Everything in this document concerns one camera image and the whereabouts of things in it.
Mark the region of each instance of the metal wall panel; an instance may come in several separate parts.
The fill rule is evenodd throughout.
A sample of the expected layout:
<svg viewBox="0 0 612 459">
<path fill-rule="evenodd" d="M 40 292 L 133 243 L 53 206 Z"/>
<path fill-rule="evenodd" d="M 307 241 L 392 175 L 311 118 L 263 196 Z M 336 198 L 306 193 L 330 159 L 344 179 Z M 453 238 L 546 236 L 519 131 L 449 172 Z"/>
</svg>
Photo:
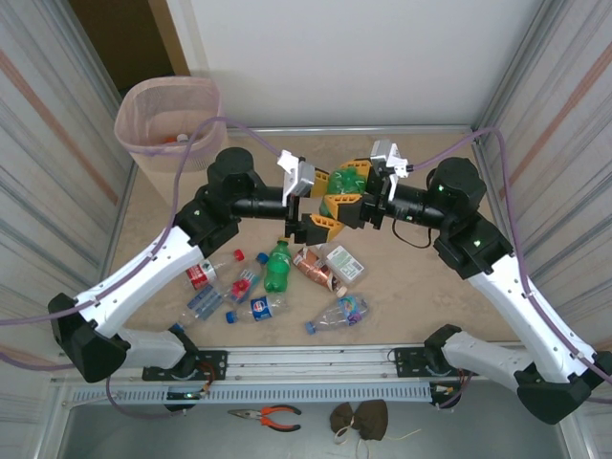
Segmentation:
<svg viewBox="0 0 612 459">
<path fill-rule="evenodd" d="M 74 27 L 59 2 L 0 7 L 0 318 L 45 314 L 98 281 L 132 168 L 113 135 L 116 91 Z M 0 351 L 44 363 L 59 348 L 40 323 L 3 327 Z M 48 384 L 0 363 L 3 458 L 33 446 Z"/>
<path fill-rule="evenodd" d="M 518 235 L 534 283 L 583 338 L 610 348 L 612 3 L 565 2 L 539 40 L 489 121 L 508 144 Z M 501 204 L 506 190 L 495 139 L 484 150 Z M 583 412 L 607 426 L 596 442 L 609 457 L 612 407 Z"/>
</svg>

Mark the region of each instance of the pliers handle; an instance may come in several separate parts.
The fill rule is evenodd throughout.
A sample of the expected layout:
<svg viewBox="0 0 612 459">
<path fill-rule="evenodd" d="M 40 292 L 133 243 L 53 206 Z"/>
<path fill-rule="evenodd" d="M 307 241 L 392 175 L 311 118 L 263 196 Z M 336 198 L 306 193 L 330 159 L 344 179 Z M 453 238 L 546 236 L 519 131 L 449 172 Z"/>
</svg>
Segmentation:
<svg viewBox="0 0 612 459">
<path fill-rule="evenodd" d="M 266 415 L 272 414 L 278 411 L 288 411 L 290 413 L 294 413 L 296 415 L 302 414 L 302 412 L 297 409 L 295 406 L 291 406 L 289 404 L 276 404 L 275 406 L 266 406 L 265 408 L 261 408 L 259 412 L 261 413 L 260 422 L 262 426 L 267 426 L 273 430 L 277 430 L 279 432 L 295 432 L 296 430 L 300 430 L 302 428 L 301 425 L 295 424 L 293 426 L 284 426 L 282 424 L 277 424 L 271 419 L 268 419 Z"/>
</svg>

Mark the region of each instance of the brown cloth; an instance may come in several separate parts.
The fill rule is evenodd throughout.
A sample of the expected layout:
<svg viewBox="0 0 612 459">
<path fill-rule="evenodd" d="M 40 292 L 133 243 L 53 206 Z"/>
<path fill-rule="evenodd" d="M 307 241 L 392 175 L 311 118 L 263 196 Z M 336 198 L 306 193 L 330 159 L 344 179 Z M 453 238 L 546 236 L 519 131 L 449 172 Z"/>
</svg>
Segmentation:
<svg viewBox="0 0 612 459">
<path fill-rule="evenodd" d="M 363 440 L 382 440 L 389 424 L 389 413 L 384 400 L 362 402 L 357 411 L 349 403 L 339 404 L 329 417 L 331 428 L 337 433 L 351 425 L 360 432 Z"/>
</svg>

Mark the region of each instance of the tan work surface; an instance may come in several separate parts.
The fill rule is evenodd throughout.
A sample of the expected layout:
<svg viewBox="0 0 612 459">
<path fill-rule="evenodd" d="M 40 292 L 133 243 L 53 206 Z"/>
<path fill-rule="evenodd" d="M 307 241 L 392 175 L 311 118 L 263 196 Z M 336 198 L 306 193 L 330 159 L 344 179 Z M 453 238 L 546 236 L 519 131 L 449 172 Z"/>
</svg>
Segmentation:
<svg viewBox="0 0 612 459">
<path fill-rule="evenodd" d="M 409 134 L 394 136 L 304 136 L 269 137 L 269 142 L 327 171 L 355 159 L 368 157 L 372 143 L 378 138 L 396 142 L 402 155 L 412 163 L 422 162 L 461 139 L 460 134 Z M 251 139 L 230 139 L 232 145 L 243 146 L 255 158 L 255 170 L 268 186 L 282 186 L 282 170 L 275 156 Z M 472 158 L 465 147 L 460 155 Z M 427 171 L 410 174 L 401 183 L 425 187 Z M 191 191 L 184 191 L 185 196 Z M 317 211 L 320 200 L 303 200 L 301 212 Z M 486 199 L 480 211 L 491 218 Z M 162 230 L 169 207 L 157 194 L 140 170 L 134 184 L 127 214 L 120 235 L 114 269 L 127 262 Z M 242 249 L 247 259 L 260 251 L 269 252 L 276 237 L 284 230 L 281 221 L 244 219 L 240 233 L 219 252 Z M 426 229 L 398 223 L 398 233 L 415 244 L 426 242 Z M 459 325 L 475 337 L 485 340 L 515 340 L 515 335 L 489 301 L 459 275 L 449 269 L 433 248 L 417 250 L 396 239 L 391 233 L 391 219 L 385 219 L 381 230 L 345 228 L 337 241 L 343 243 L 366 267 L 366 278 L 349 292 L 362 293 L 371 307 L 370 316 L 354 327 L 309 336 L 304 322 L 313 319 L 334 296 L 315 284 L 295 267 L 289 275 L 286 293 L 291 310 L 284 315 L 257 323 L 227 324 L 223 305 L 206 322 L 187 329 L 198 346 L 291 346 L 413 343 L 426 339 L 446 323 Z M 298 249 L 291 245 L 292 253 Z M 161 331 L 172 325 L 182 308 L 194 296 L 179 276 L 144 304 L 128 321 L 129 328 Z M 253 297 L 265 294 L 260 284 Z"/>
</svg>

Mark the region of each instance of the white wall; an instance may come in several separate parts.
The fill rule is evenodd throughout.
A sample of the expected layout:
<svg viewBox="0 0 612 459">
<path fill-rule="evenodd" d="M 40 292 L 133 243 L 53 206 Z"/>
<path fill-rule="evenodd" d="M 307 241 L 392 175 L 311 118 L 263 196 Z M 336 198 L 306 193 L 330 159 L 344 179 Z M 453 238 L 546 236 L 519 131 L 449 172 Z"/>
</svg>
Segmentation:
<svg viewBox="0 0 612 459">
<path fill-rule="evenodd" d="M 192 74 L 255 126 L 472 123 L 540 3 L 168 0 Z"/>
</svg>

